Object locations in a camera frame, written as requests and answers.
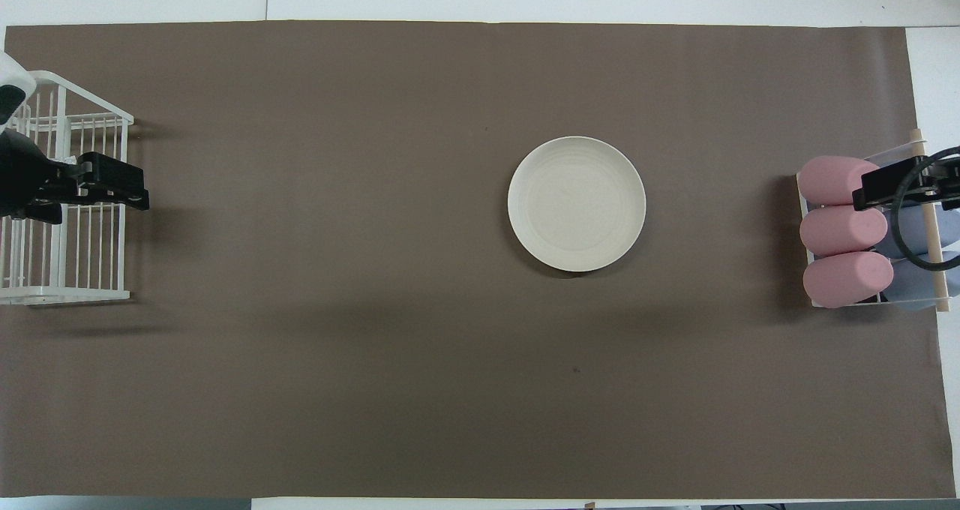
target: pink foam cylinder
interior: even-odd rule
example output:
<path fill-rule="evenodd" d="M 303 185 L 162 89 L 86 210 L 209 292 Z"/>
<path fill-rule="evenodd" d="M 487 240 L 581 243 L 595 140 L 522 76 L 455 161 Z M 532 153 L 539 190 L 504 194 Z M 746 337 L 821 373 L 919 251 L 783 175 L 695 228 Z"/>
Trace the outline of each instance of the pink foam cylinder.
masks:
<path fill-rule="evenodd" d="M 803 289 L 824 308 L 840 308 L 872 297 L 893 280 L 890 259 L 874 251 L 857 251 L 813 261 L 803 272 Z"/>
<path fill-rule="evenodd" d="M 817 257 L 863 251 L 887 234 L 887 220 L 876 208 L 826 206 L 810 210 L 799 223 L 799 239 Z"/>
<path fill-rule="evenodd" d="M 821 155 L 799 170 L 799 192 L 814 205 L 853 205 L 854 189 L 863 188 L 860 176 L 879 167 L 856 157 Z"/>

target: brown paper backdrop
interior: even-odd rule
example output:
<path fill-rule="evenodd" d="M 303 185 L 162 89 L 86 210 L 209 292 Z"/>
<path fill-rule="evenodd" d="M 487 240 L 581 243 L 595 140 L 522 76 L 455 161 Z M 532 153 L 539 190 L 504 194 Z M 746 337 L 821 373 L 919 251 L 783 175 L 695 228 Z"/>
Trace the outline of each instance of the brown paper backdrop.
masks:
<path fill-rule="evenodd" d="M 806 305 L 793 175 L 914 127 L 899 28 L 10 28 L 137 117 L 135 301 L 0 309 L 2 493 L 952 497 L 932 311 Z M 634 249 L 506 217 L 585 134 Z"/>

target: white wire rack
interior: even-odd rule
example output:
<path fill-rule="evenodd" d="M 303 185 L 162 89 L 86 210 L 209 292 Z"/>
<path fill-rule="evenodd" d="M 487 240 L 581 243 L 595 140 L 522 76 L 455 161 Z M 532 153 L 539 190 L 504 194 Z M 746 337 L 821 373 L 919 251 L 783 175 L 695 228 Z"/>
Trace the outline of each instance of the white wire rack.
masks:
<path fill-rule="evenodd" d="M 10 128 L 54 161 L 83 152 L 127 161 L 134 117 L 77 84 L 33 71 L 37 92 Z M 0 305 L 68 304 L 129 299 L 124 288 L 126 206 L 62 205 L 63 223 L 0 220 Z"/>
<path fill-rule="evenodd" d="M 909 157 L 916 157 L 916 155 L 926 155 L 925 144 L 926 139 L 923 138 L 923 134 L 920 130 L 912 130 L 910 133 L 910 142 L 898 147 L 891 148 L 890 150 L 879 152 L 879 154 L 870 155 L 870 157 L 864 157 L 867 161 L 870 161 L 871 164 L 877 164 L 880 167 L 884 165 L 894 164 L 896 161 L 901 161 Z M 923 205 L 923 225 L 926 228 L 926 246 L 927 254 L 930 257 L 932 262 L 943 262 L 944 253 L 943 248 L 940 247 L 940 227 L 937 225 L 936 217 L 936 205 L 939 203 L 930 203 L 930 205 Z M 812 209 L 816 209 L 819 206 L 812 205 L 810 202 L 807 202 L 803 195 L 799 195 L 799 213 L 801 213 L 801 218 L 805 218 L 806 214 Z M 816 257 L 813 253 L 810 253 L 810 250 L 806 250 L 806 264 L 812 264 L 816 260 Z M 936 294 L 933 298 L 915 298 L 908 299 L 908 301 L 888 301 L 881 295 L 875 295 L 874 297 L 864 299 L 864 301 L 857 302 L 857 304 L 852 305 L 881 305 L 881 304 L 912 304 L 912 302 L 937 302 L 937 311 L 950 311 L 950 293 L 947 291 L 947 275 L 942 271 L 932 271 L 930 273 L 930 280 L 933 280 L 933 290 Z M 822 308 L 822 305 L 817 304 L 817 302 L 812 301 L 811 304 L 814 308 Z"/>

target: white plate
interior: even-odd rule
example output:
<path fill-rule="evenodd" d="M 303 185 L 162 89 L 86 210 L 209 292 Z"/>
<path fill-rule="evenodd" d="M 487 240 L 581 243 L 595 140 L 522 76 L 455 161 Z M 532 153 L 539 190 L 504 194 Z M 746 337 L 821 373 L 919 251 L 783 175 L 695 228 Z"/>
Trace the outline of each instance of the white plate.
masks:
<path fill-rule="evenodd" d="M 590 137 L 561 137 L 520 162 L 507 193 L 510 225 L 538 260 L 587 272 L 623 257 L 644 228 L 647 198 L 633 163 Z"/>

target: plate rim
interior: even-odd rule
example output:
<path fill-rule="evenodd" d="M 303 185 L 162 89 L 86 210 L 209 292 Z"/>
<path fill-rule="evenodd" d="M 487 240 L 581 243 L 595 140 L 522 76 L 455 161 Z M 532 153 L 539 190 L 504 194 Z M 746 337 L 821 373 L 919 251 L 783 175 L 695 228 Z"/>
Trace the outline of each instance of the plate rim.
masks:
<path fill-rule="evenodd" d="M 546 147 L 549 145 L 555 145 L 555 144 L 558 144 L 559 141 L 569 140 L 569 139 L 590 141 L 590 143 L 592 144 L 599 144 L 603 147 L 613 150 L 618 155 L 620 155 L 620 157 L 623 158 L 623 160 L 628 165 L 630 165 L 630 169 L 633 172 L 633 176 L 635 176 L 635 178 L 637 179 L 640 195 L 642 196 L 642 214 L 640 216 L 639 226 L 637 227 L 637 234 L 635 234 L 635 236 L 630 241 L 630 243 L 627 244 L 626 249 L 623 250 L 622 253 L 618 253 L 617 256 L 615 256 L 613 259 L 611 259 L 610 261 L 607 261 L 606 263 L 600 264 L 599 266 L 591 264 L 591 265 L 583 265 L 583 267 L 580 267 L 578 265 L 566 265 L 562 263 L 554 263 L 554 262 L 548 262 L 546 260 L 543 260 L 543 258 L 538 256 L 537 253 L 534 253 L 534 250 L 531 250 L 528 244 L 524 242 L 524 238 L 521 238 L 521 234 L 517 233 L 517 222 L 519 218 L 514 216 L 514 212 L 511 206 L 511 201 L 515 197 L 518 197 L 518 195 L 515 195 L 515 188 L 517 187 L 518 172 L 520 172 L 525 165 L 530 166 L 528 165 L 528 160 L 531 159 L 533 155 L 537 155 L 538 152 L 541 152 L 543 147 Z M 635 166 L 634 162 L 630 161 L 630 158 L 628 158 L 626 154 L 623 154 L 623 152 L 621 152 L 619 148 L 614 147 L 614 145 L 611 145 L 606 141 L 600 140 L 595 137 L 590 137 L 589 135 L 563 135 L 562 137 L 556 137 L 548 141 L 545 141 L 542 144 L 539 144 L 537 148 L 533 148 L 532 151 L 527 152 L 525 157 L 523 157 L 523 159 L 517 165 L 517 168 L 514 169 L 514 174 L 511 175 L 511 178 L 510 178 L 510 185 L 507 188 L 507 214 L 508 214 L 508 219 L 510 219 L 510 227 L 512 230 L 514 230 L 514 237 L 517 238 L 521 246 L 523 246 L 523 249 L 526 250 L 527 253 L 531 254 L 531 256 L 533 256 L 536 260 L 541 261 L 541 263 L 551 268 L 556 268 L 559 270 L 563 270 L 565 272 L 592 272 L 594 270 L 599 270 L 600 268 L 609 266 L 610 264 L 613 264 L 617 260 L 620 260 L 621 257 L 627 254 L 627 251 L 630 251 L 631 248 L 634 247 L 634 244 L 637 244 L 637 239 L 639 238 L 639 236 L 641 236 L 641 231 L 644 230 L 644 226 L 646 225 L 646 214 L 647 214 L 646 186 L 644 185 L 644 179 L 641 178 L 641 174 L 639 174 L 637 170 L 637 166 Z"/>

